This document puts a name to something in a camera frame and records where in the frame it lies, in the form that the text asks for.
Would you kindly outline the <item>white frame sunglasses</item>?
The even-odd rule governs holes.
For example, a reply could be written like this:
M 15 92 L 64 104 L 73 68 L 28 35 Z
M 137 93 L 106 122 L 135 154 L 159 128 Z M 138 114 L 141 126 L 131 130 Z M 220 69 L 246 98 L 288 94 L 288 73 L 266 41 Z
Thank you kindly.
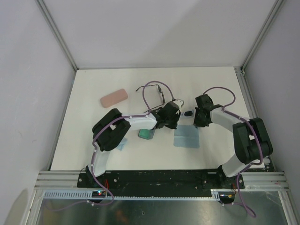
M 192 109 L 192 110 L 182 112 L 180 115 L 180 118 L 181 119 L 190 119 L 190 118 L 193 118 L 194 116 L 195 116 L 195 110 Z

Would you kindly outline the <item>light blue cleaning cloth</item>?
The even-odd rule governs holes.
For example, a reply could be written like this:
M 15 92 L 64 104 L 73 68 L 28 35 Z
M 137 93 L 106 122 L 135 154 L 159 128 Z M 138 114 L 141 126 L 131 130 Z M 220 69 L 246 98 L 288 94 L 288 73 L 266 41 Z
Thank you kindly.
M 180 148 L 200 147 L 199 130 L 193 125 L 178 125 L 174 131 L 173 145 Z

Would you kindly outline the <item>blue-grey glasses case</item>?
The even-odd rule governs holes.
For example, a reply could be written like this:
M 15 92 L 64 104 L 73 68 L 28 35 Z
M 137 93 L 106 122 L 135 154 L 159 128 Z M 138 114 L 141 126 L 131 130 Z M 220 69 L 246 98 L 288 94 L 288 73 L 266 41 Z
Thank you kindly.
M 152 140 L 154 137 L 154 133 L 155 133 L 154 129 L 152 129 L 152 130 L 140 129 L 139 133 L 138 133 L 138 137 L 145 139 L 145 140 Z

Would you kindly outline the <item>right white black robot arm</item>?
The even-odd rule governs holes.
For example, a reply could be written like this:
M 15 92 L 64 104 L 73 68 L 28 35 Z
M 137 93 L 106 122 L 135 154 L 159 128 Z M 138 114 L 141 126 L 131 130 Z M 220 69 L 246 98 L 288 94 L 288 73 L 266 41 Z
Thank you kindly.
M 270 137 L 261 118 L 240 117 L 222 105 L 215 105 L 207 94 L 195 100 L 195 127 L 204 128 L 214 123 L 233 135 L 234 155 L 217 169 L 216 182 L 221 188 L 229 187 L 233 177 L 252 165 L 261 165 L 263 159 L 273 153 Z

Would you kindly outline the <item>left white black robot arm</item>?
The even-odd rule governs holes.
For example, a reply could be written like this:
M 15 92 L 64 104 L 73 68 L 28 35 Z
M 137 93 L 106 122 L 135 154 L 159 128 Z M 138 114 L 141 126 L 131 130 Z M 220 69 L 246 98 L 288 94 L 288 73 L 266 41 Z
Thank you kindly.
M 93 128 L 92 145 L 95 148 L 88 165 L 87 182 L 97 188 L 103 184 L 103 174 L 110 151 L 115 149 L 127 132 L 156 130 L 163 127 L 176 129 L 184 101 L 176 99 L 164 107 L 138 115 L 124 115 L 118 109 L 110 110 Z

